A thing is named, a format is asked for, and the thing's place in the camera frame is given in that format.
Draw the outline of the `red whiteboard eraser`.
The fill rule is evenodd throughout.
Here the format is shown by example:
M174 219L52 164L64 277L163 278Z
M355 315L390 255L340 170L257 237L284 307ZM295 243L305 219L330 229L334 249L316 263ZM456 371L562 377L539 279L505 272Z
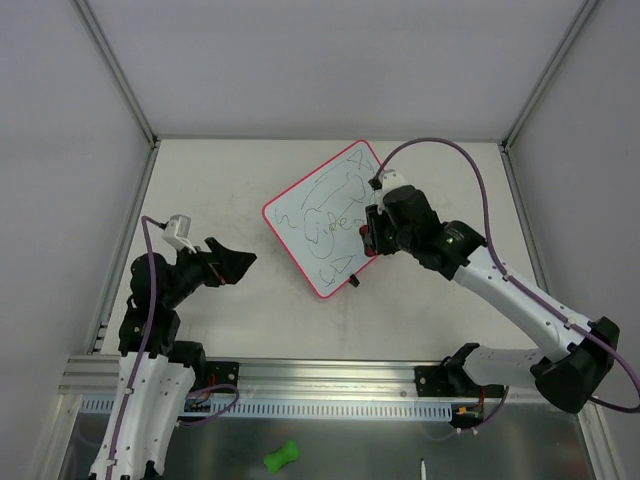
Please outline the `red whiteboard eraser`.
M374 250L372 249L369 235L369 226L362 225L359 228L359 234L363 243L364 254L366 257L373 257L375 255Z

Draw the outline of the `pink framed whiteboard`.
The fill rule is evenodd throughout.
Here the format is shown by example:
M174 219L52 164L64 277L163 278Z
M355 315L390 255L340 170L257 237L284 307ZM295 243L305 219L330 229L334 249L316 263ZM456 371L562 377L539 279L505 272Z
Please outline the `pink framed whiteboard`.
M264 221L322 299L373 261L359 230L374 203L369 180L380 165L370 143L357 140L262 208Z

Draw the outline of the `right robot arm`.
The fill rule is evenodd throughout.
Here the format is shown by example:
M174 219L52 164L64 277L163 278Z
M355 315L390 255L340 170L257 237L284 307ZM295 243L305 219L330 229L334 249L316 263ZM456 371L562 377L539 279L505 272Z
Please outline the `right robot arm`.
M463 396L489 384L535 389L560 410L579 412L613 366L619 327L570 310L508 270L481 234L461 221L440 221L406 181L372 186L375 202L360 229L366 255L410 254L481 297L535 344L518 350L467 343L450 360L449 387Z

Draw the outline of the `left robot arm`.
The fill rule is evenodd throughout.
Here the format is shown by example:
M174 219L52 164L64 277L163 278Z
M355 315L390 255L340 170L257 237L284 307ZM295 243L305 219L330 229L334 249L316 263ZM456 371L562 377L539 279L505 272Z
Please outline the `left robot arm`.
M205 250L181 248L173 263L149 251L131 264L131 293L119 329L116 396L89 470L92 479L164 474L186 398L209 377L203 345L177 337L177 308L200 287L237 284L257 259L212 237L205 243Z

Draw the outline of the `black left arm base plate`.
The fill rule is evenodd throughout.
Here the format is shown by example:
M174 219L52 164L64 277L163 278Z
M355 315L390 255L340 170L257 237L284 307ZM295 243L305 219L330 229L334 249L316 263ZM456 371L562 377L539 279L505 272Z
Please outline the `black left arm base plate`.
M240 364L233 361L206 360L204 365L196 373L196 379L192 392L209 386L220 386L215 393L232 393L239 380Z

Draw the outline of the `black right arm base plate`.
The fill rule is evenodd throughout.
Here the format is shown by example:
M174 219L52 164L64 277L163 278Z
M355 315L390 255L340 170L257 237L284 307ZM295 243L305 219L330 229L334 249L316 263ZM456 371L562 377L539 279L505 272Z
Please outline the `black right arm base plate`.
M466 392L459 372L449 366L418 365L413 372L418 397L459 397Z

